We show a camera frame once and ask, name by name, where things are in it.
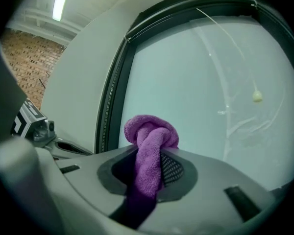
white wall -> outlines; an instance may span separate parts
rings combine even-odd
[[[225,160],[271,190],[294,177],[294,70],[252,18],[215,17],[169,29],[135,54],[122,114],[169,121],[179,148]],[[254,77],[263,101],[254,103]]]
[[[112,59],[140,12],[162,0],[122,0],[68,45],[50,77],[41,110],[58,136],[94,151],[101,94]]]

frosted glass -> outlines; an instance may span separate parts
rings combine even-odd
[[[268,190],[294,177],[294,70],[252,18],[215,17],[174,27],[138,46],[123,128],[137,114],[170,122],[179,148],[224,160]],[[253,102],[255,81],[263,101]]]

purple towel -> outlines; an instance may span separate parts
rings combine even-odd
[[[127,226],[137,228],[156,205],[161,187],[160,148],[177,148],[178,134],[168,122],[137,115],[124,127],[126,139],[138,146],[134,182],[127,194]]]

brick wall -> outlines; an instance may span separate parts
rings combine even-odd
[[[47,86],[64,47],[45,38],[11,29],[5,31],[0,42],[18,85],[40,109],[44,86]]]

ceiling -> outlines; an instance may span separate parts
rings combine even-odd
[[[62,20],[52,19],[54,0],[24,0],[6,27],[67,46],[92,20],[119,0],[66,0]]]

